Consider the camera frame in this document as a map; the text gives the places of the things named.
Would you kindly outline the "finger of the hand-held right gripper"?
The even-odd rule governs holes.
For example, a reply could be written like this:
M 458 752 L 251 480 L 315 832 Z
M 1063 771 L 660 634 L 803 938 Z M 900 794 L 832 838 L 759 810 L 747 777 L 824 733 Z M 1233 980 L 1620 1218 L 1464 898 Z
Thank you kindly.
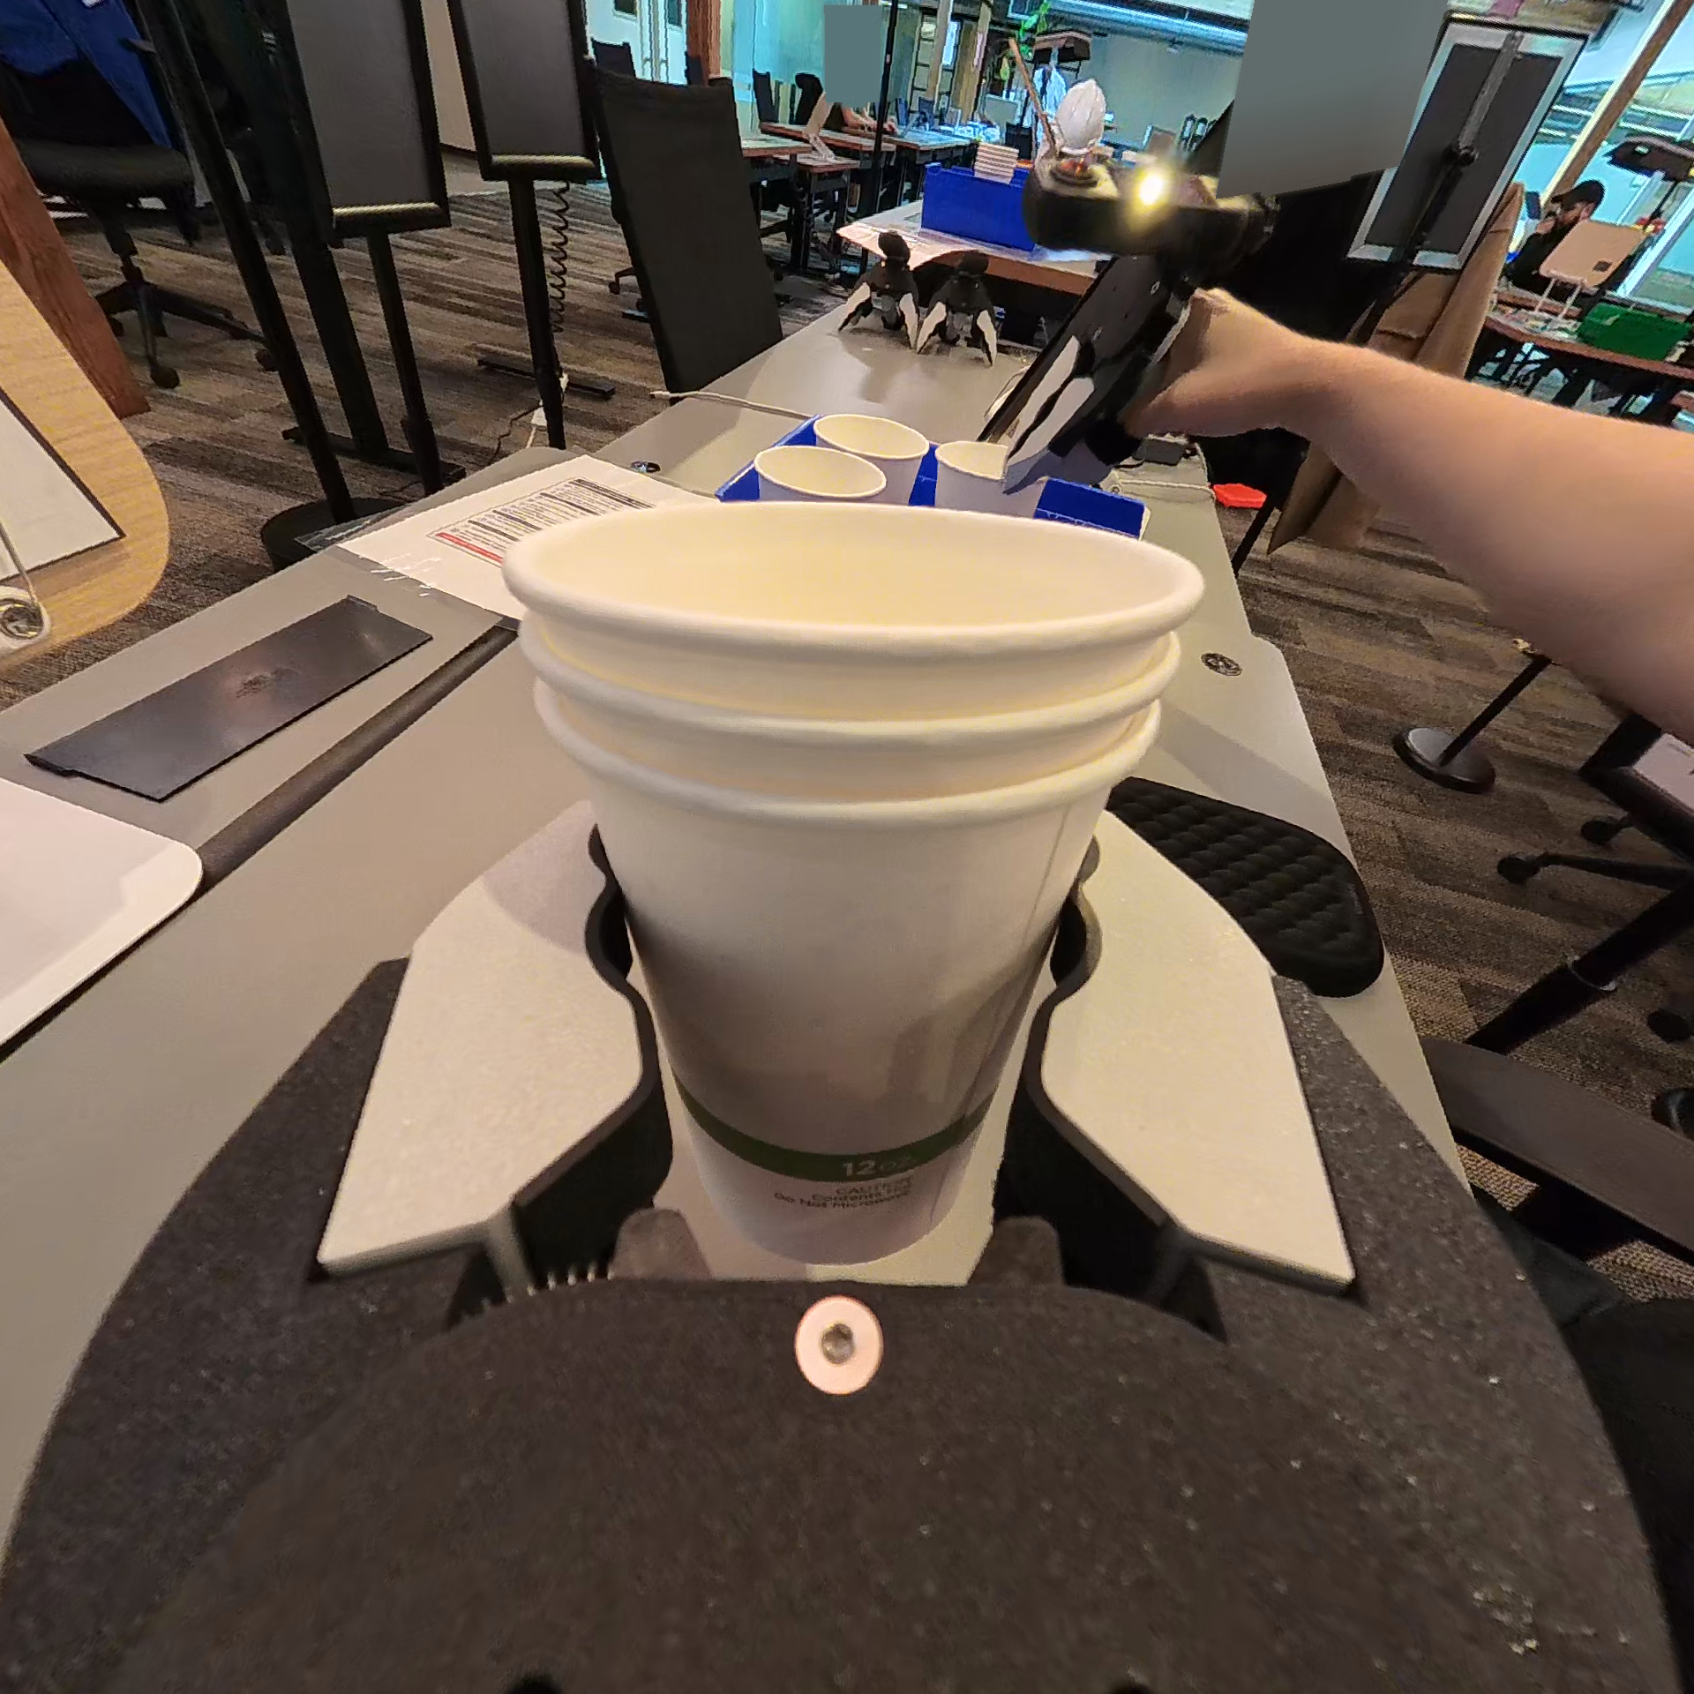
M 979 441 L 1022 445 L 1028 434 L 1055 430 L 1047 420 L 1068 420 L 1086 396 L 1079 363 L 1086 343 L 1055 336 L 991 403 Z
M 1068 469 L 1092 482 L 1106 474 L 1106 452 L 1120 440 L 1115 413 L 1127 403 L 1127 360 L 1079 363 L 1079 379 L 1086 396 L 1071 403 L 1071 413 L 1047 420 L 1055 430 L 1010 445 L 1006 490 L 1023 490 L 1034 480 L 1059 480 Z

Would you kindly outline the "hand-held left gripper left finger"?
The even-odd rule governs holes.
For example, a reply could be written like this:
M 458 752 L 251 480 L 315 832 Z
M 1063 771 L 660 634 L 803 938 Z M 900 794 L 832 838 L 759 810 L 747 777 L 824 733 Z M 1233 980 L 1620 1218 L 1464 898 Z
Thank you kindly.
M 476 1248 L 538 1281 L 518 1198 L 607 1141 L 654 1081 L 626 967 L 591 954 L 613 893 L 587 802 L 497 857 L 411 945 L 315 1250 L 327 1277 Z

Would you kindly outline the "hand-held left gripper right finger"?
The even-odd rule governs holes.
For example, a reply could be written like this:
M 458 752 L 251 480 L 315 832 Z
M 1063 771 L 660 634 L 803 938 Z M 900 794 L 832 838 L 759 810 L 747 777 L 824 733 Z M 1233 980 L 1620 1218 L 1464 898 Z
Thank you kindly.
M 1023 1093 L 1177 1256 L 1342 1294 L 1355 1263 L 1261 945 L 1099 818 L 1078 967 L 1028 1019 Z

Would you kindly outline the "blue plastic bin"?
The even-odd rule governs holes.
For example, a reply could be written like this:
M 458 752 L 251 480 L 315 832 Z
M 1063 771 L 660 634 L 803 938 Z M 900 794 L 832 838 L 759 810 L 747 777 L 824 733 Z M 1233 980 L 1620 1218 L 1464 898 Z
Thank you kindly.
M 712 497 L 759 504 L 761 497 L 759 465 L 747 462 L 728 482 L 723 482 L 712 490 Z M 910 497 L 910 506 L 926 506 L 926 510 L 938 504 L 938 445 L 934 441 L 922 454 L 922 462 L 914 462 L 914 474 L 904 480 L 904 497 Z M 1034 506 L 1034 519 L 1108 530 L 1108 534 L 1120 534 L 1120 537 L 1149 537 L 1149 506 L 1140 497 L 1108 494 L 1099 488 L 1079 488 L 1079 482 L 1063 482 L 1063 480 L 1044 482 L 1044 490 Z
M 1018 165 L 1010 181 L 985 181 L 973 167 L 927 165 L 922 190 L 922 230 L 979 248 L 1035 250 L 1023 222 L 1023 187 L 1028 165 Z

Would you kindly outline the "white paper cup green stripe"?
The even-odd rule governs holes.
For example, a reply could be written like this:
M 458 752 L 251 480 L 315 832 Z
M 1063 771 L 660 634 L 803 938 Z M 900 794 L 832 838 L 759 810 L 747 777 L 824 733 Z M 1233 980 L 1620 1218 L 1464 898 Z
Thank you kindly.
M 1140 678 L 1196 561 L 1114 530 L 880 504 L 675 504 L 504 561 L 565 675 L 811 720 L 1047 708 Z
M 815 420 L 815 441 L 829 445 L 836 454 L 866 457 L 880 469 L 886 490 L 878 504 L 910 506 L 918 490 L 918 474 L 927 462 L 934 441 L 886 413 L 819 413 Z
M 819 720 L 603 680 L 565 667 L 530 626 L 518 626 L 518 651 L 538 675 L 538 704 L 598 749 L 668 777 L 815 802 L 985 794 L 1087 767 L 1127 747 L 1133 733 L 1157 736 L 1160 692 L 1180 670 L 1180 636 L 1167 634 L 1127 686 L 1063 704 L 934 720 Z
M 1006 441 L 958 440 L 938 445 L 938 510 L 969 510 L 995 519 L 1034 519 L 1044 494 L 1044 480 L 1023 490 L 1006 490 Z
M 951 1208 L 1059 905 L 1163 704 L 1063 772 L 785 802 L 570 729 L 712 1208 L 803 1263 L 870 1263 Z
M 819 441 L 777 441 L 753 454 L 759 504 L 880 504 L 888 482 L 878 462 Z

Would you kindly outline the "person's right forearm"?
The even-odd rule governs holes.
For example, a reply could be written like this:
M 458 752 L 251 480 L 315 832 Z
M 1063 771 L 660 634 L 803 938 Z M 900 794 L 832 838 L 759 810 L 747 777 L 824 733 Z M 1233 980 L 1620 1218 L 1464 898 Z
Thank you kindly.
M 1694 445 L 1377 349 L 1331 349 L 1310 445 L 1536 651 L 1660 729 L 1694 733 Z

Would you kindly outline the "person's right hand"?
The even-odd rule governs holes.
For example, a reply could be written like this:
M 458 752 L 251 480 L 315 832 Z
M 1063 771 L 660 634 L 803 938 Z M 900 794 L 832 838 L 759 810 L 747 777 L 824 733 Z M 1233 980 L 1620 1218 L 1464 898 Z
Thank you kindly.
M 1306 340 L 1228 292 L 1196 292 L 1160 383 L 1120 421 L 1133 434 L 1294 430 L 1322 420 L 1355 345 Z

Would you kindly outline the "idle black hand-held gripper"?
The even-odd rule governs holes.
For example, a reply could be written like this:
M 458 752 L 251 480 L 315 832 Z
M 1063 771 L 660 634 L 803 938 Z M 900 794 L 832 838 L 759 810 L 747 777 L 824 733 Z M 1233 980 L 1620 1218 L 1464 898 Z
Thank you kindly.
M 918 316 L 914 349 L 927 349 L 934 343 L 969 345 L 979 349 L 985 363 L 995 363 L 995 308 L 987 295 L 987 254 L 966 250 L 958 264 L 941 275 L 941 287 L 927 295 L 927 302 Z
M 914 250 L 904 235 L 892 228 L 878 235 L 878 264 L 870 264 L 861 283 L 854 287 L 844 302 L 840 336 L 870 324 L 886 327 L 910 349 L 918 349 L 922 302 L 918 302 Z

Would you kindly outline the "black quilted wrist pad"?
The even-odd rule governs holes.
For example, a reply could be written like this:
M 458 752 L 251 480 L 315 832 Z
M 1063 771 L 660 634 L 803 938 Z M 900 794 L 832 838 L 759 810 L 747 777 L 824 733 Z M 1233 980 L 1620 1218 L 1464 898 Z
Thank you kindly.
M 1265 954 L 1314 996 L 1365 996 L 1387 966 L 1369 886 L 1331 842 L 1220 798 L 1149 777 L 1114 790 L 1108 814 L 1192 877 Z

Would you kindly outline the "tan jacket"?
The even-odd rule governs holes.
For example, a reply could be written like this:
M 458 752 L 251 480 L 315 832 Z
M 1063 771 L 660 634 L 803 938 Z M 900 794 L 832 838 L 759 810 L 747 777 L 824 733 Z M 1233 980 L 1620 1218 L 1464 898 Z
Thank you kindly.
M 1394 298 L 1383 308 L 1369 345 L 1415 363 L 1423 369 L 1464 379 L 1484 319 L 1495 308 L 1495 287 L 1507 267 L 1509 235 L 1523 215 L 1523 183 L 1509 183 L 1470 248 L 1470 260 L 1454 275 L 1420 270 Z M 1361 545 L 1371 525 L 1383 519 L 1383 504 L 1369 497 L 1322 452 L 1306 452 L 1293 482 L 1293 494 L 1266 534 L 1266 553 L 1306 537 L 1314 545 Z

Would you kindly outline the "black framed board stand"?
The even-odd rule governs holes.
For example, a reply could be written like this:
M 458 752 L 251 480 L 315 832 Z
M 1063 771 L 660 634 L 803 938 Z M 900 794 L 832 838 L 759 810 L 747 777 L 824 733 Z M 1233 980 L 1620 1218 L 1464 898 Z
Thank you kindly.
M 506 187 L 530 369 L 548 441 L 565 445 L 565 369 L 553 343 L 538 183 L 603 181 L 587 11 L 574 0 L 449 0 L 477 177 Z
M 428 494 L 449 465 L 437 454 L 413 336 L 396 267 L 396 235 L 449 228 L 424 5 L 286 0 L 286 41 L 304 101 L 310 199 L 331 242 L 358 238 L 403 397 L 407 457 Z
M 1447 11 L 1402 159 L 1383 171 L 1346 264 L 1464 270 L 1588 35 Z

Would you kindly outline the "black high-back chair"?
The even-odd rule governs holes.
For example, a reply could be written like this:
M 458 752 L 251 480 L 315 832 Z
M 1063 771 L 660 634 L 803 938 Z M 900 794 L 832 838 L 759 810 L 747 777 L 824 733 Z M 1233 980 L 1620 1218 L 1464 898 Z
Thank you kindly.
M 707 389 L 785 336 L 732 90 L 598 64 L 591 76 L 603 167 L 667 389 Z

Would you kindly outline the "black round-base floor stand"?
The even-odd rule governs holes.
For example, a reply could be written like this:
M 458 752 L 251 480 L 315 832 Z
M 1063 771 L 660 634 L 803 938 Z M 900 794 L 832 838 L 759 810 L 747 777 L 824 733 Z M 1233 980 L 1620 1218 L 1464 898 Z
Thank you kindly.
M 1410 724 L 1393 736 L 1394 757 L 1423 780 L 1450 794 L 1492 794 L 1495 763 L 1478 736 L 1549 670 L 1549 659 L 1523 647 L 1523 670 L 1475 708 L 1460 729 Z

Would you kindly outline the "black chair base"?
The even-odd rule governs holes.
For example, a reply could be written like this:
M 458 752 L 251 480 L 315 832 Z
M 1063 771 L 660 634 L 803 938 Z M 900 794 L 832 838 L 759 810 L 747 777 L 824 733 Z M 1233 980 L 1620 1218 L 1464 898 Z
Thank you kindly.
M 1614 804 L 1614 818 L 1589 818 L 1583 842 L 1593 854 L 1513 854 L 1497 877 L 1528 886 L 1548 870 L 1572 870 L 1620 886 L 1653 889 L 1612 938 L 1549 967 L 1523 988 L 1484 1032 L 1475 1047 L 1513 1051 L 1528 1039 L 1576 1019 L 1624 978 L 1694 927 L 1694 752 L 1683 736 L 1641 713 L 1626 713 L 1614 733 L 1583 763 L 1580 777 Z

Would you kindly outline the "black desk strip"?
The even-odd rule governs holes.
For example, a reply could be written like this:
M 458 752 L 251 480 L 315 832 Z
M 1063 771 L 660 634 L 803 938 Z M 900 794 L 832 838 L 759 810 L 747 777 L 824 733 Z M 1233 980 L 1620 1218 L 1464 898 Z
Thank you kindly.
M 340 598 L 24 757 L 166 802 L 428 643 L 428 628 Z

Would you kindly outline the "printed sheet in plastic sleeve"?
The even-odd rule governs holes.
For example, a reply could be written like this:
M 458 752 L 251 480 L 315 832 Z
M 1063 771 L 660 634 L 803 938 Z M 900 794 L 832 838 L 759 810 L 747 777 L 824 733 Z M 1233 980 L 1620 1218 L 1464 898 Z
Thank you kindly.
M 522 537 L 686 504 L 703 504 L 703 494 L 603 457 L 561 457 L 489 490 L 358 530 L 340 545 L 389 579 L 411 579 L 432 593 L 518 618 L 522 607 L 506 591 L 504 566 Z

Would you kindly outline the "green plastic bin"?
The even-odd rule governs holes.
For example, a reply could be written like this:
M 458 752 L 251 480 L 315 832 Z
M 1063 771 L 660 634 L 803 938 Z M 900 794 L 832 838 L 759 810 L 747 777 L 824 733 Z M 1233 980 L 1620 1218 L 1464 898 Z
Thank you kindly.
M 1645 312 L 1620 298 L 1597 298 L 1576 327 L 1583 345 L 1645 360 L 1645 363 L 1678 363 L 1691 343 L 1694 319 Z

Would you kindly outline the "printed instruction sheet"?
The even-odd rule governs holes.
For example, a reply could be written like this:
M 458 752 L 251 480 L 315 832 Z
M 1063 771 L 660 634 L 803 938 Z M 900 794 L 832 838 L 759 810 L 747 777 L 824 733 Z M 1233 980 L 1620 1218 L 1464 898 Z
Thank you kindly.
M 73 462 L 0 396 L 0 579 L 122 537 Z

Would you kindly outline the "black office chair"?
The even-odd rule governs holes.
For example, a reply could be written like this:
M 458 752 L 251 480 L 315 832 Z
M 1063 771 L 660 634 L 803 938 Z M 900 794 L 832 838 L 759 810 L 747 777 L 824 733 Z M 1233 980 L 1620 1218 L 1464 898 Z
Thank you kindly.
M 254 363 L 271 369 L 271 349 L 254 327 L 226 308 L 205 302 L 175 287 L 160 287 L 140 267 L 130 218 L 146 199 L 181 228 L 182 242 L 201 242 L 195 171 L 173 139 L 154 143 L 122 106 L 92 58 L 73 56 L 57 70 L 0 70 L 3 126 L 45 199 L 85 215 L 108 242 L 121 283 L 97 295 L 114 340 L 122 319 L 140 327 L 140 356 L 160 389 L 181 388 L 181 369 L 164 360 L 166 319 L 225 332 L 254 343 Z

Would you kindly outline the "blue jacket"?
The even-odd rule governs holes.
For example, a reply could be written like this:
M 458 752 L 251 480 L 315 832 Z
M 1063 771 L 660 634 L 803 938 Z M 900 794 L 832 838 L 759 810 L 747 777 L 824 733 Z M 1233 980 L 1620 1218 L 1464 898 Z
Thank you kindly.
M 175 149 L 146 70 L 150 46 L 121 0 L 3 0 L 3 124 L 13 139 Z

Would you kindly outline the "wooden post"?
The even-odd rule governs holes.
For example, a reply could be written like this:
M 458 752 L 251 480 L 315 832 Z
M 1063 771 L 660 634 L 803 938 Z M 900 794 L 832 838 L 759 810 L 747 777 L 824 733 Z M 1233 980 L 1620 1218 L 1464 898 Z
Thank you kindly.
M 134 369 L 76 270 L 9 126 L 0 126 L 0 260 L 114 420 L 145 413 L 146 397 Z

